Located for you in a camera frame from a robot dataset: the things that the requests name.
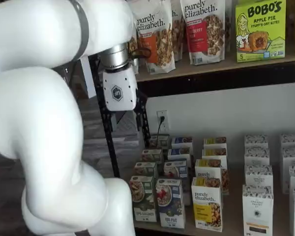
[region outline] bobo's box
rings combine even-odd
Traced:
[[[161,226],[184,229],[186,214],[181,180],[159,178],[156,192]]]
[[[136,221],[157,222],[154,178],[133,176],[129,185]]]
[[[272,236],[273,198],[271,187],[243,186],[242,207],[245,236]]]
[[[196,228],[221,232],[221,181],[217,178],[193,178],[191,189]]]
[[[285,57],[286,0],[236,6],[237,62]]]

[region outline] hot cereal box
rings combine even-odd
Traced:
[[[193,155],[193,139],[192,137],[175,137],[172,140],[172,148],[189,148],[190,155]]]
[[[137,162],[134,166],[136,176],[153,176],[158,178],[156,162]]]
[[[133,176],[130,180],[132,206],[137,221],[157,222],[154,178]]]
[[[189,168],[192,166],[192,159],[189,148],[173,148],[168,150],[168,160],[186,160]]]
[[[186,215],[181,180],[159,178],[156,192],[161,226],[184,229]]]
[[[237,62],[285,57],[286,0],[236,6]]]
[[[217,178],[193,178],[191,189],[196,227],[221,232],[223,230],[221,181]]]
[[[180,178],[182,180],[182,191],[184,193],[184,204],[189,206],[190,199],[190,182],[188,177],[187,161],[168,161],[164,164],[164,176],[168,178]]]
[[[164,162],[163,150],[158,149],[146,149],[142,151],[141,155],[142,161],[146,162],[156,162],[157,164]]]
[[[152,134],[151,138],[149,140],[149,145],[150,147],[153,148],[163,148],[164,150],[168,150],[169,146],[170,146],[170,142],[169,142],[169,135],[168,134],[159,134],[158,138],[157,138],[157,134]]]

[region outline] metal ring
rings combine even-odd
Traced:
[[[78,14],[80,25],[81,25],[81,44],[78,52],[72,59],[72,61],[78,60],[83,53],[85,52],[88,44],[89,44],[89,22],[85,11],[83,10],[82,6],[76,0],[69,0],[72,3],[75,11]]]

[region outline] brand logo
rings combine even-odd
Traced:
[[[210,201],[210,202],[216,201],[213,197],[210,197],[207,193],[195,193],[195,199],[202,200],[202,201]]]
[[[199,177],[204,177],[204,178],[209,178],[210,177],[210,173],[206,172],[206,173],[198,173]]]
[[[264,4],[261,6],[251,7],[248,9],[248,17],[253,17],[255,14],[259,15],[266,15],[268,12],[279,12],[281,7],[281,1],[275,1],[270,4]]]
[[[198,3],[185,6],[185,9],[184,9],[185,17],[189,18],[194,16],[200,16],[205,13],[210,13],[217,10],[215,4],[214,5],[211,4],[205,7],[205,3],[206,3],[206,0],[199,0]]]
[[[158,19],[154,21],[155,15],[154,14],[149,14],[146,17],[143,17],[141,19],[137,20],[137,29],[138,31],[141,30],[149,30],[151,28],[156,28],[160,26],[164,26],[164,22],[162,19]]]
[[[256,210],[256,211],[254,212],[254,215],[255,215],[256,217],[260,217],[260,216],[261,216],[261,212],[258,211],[258,210]]]
[[[265,178],[254,177],[254,181],[257,182],[257,183],[263,183],[265,181]]]
[[[122,100],[123,98],[123,95],[122,95],[122,89],[119,88],[117,85],[115,85],[113,88],[112,88],[112,94],[113,94],[113,99],[116,100],[116,101],[120,101]]]
[[[254,205],[255,207],[261,207],[263,205],[263,202],[258,200],[252,200],[251,204]]]

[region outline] wooden shelf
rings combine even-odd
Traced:
[[[232,70],[239,68],[247,68],[253,66],[271,65],[277,63],[285,63],[295,61],[295,47],[289,46],[286,49],[285,58],[282,59],[269,59],[260,60],[253,62],[242,62],[237,63],[236,54],[230,53],[225,55],[225,60],[218,63],[211,63],[206,65],[190,65],[189,54],[184,53],[181,61],[176,62],[176,69],[167,74],[149,75],[146,67],[141,66],[139,74],[137,75],[137,82],[150,81],[150,80],[160,80],[172,77],[181,77],[188,75],[197,75],[209,72]]]
[[[279,172],[274,170],[274,215],[273,235],[288,236],[289,231],[289,196],[283,195],[279,183]],[[244,184],[244,170],[230,170],[230,195],[224,197],[223,232],[201,230],[195,227],[192,207],[186,208],[186,227],[184,230],[169,229],[160,223],[146,223],[135,221],[134,226],[140,229],[168,232],[188,236],[243,236],[242,216],[242,185]]]

